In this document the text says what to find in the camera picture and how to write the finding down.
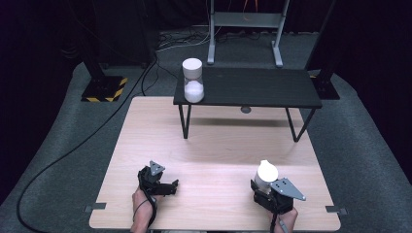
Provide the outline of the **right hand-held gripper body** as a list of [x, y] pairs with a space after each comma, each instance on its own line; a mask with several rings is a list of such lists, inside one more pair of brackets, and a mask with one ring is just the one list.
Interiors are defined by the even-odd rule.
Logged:
[[293, 209], [293, 200], [305, 201], [306, 196], [287, 178], [276, 180], [268, 193], [258, 190], [254, 201], [272, 214], [285, 214]]

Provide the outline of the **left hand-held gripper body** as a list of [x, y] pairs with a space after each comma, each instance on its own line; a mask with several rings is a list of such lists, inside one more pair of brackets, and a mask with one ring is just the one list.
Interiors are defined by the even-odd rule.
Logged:
[[164, 189], [160, 179], [164, 170], [163, 166], [151, 160], [148, 166], [138, 172], [140, 189], [150, 195], [163, 195]]

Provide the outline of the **white-lidded jar of brown powder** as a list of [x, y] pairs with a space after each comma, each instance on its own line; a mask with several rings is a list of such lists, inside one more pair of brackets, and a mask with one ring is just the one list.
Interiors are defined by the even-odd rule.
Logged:
[[262, 160], [257, 167], [254, 182], [260, 191], [268, 193], [271, 184], [278, 179], [279, 172], [275, 165], [268, 160]]

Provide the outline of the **black shelf with metal legs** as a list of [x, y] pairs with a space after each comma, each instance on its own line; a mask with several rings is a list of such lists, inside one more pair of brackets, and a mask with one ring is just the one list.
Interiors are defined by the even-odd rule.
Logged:
[[[204, 98], [198, 106], [284, 108], [295, 142], [323, 106], [305, 70], [206, 67], [202, 81]], [[310, 111], [298, 134], [290, 108]]]

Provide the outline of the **person's right hand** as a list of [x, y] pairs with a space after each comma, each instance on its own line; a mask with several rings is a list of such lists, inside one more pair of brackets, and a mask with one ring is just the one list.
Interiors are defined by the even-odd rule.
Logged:
[[284, 223], [284, 225], [294, 228], [297, 217], [298, 217], [298, 211], [297, 211], [296, 208], [293, 208], [291, 211], [289, 211], [289, 212], [287, 212], [283, 215], [277, 215], [275, 225], [282, 226], [280, 224], [280, 221], [282, 221]]

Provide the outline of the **person's left hand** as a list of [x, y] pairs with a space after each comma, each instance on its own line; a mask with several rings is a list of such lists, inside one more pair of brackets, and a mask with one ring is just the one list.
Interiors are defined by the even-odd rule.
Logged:
[[132, 194], [133, 222], [136, 220], [149, 221], [154, 215], [152, 203], [156, 204], [162, 198], [162, 195], [155, 195], [148, 198], [143, 190], [137, 188]]

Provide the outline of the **grey tape strip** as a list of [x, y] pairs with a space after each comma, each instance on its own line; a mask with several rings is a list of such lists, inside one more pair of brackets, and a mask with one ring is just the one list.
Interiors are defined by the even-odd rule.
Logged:
[[92, 203], [86, 205], [84, 208], [85, 213], [91, 213], [94, 210], [105, 210], [107, 203]]
[[326, 211], [328, 213], [336, 213], [339, 216], [345, 216], [346, 214], [348, 214], [348, 211], [346, 208], [341, 208], [338, 206], [326, 206]]

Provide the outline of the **black and yellow striped base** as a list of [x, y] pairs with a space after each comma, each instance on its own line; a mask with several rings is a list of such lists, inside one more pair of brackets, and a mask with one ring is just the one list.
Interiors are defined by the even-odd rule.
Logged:
[[127, 78], [106, 76], [90, 53], [84, 53], [82, 59], [90, 74], [90, 81], [82, 94], [82, 100], [86, 102], [117, 101], [123, 92]]

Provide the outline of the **black stand with plain base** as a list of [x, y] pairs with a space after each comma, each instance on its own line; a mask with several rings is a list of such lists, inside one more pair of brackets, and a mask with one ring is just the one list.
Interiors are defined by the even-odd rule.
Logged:
[[339, 100], [340, 97], [334, 88], [331, 78], [337, 65], [337, 50], [330, 49], [322, 52], [326, 46], [326, 30], [330, 18], [333, 16], [334, 6], [337, 0], [330, 0], [330, 6], [327, 10], [326, 18], [321, 27], [320, 34], [310, 53], [305, 69], [311, 73], [318, 71], [317, 75], [311, 78], [311, 81], [322, 100]]

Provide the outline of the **grey metal stand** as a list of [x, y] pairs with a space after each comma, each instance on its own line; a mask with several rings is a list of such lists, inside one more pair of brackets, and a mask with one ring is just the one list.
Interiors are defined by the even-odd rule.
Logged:
[[216, 12], [215, 0], [210, 0], [209, 12], [209, 47], [207, 55], [207, 64], [215, 63], [215, 28], [216, 27], [248, 27], [248, 28], [269, 28], [276, 30], [276, 38], [271, 42], [271, 48], [275, 59], [275, 66], [282, 68], [284, 66], [280, 52], [280, 41], [287, 18], [291, 0], [284, 0], [283, 9], [280, 13], [232, 13]]

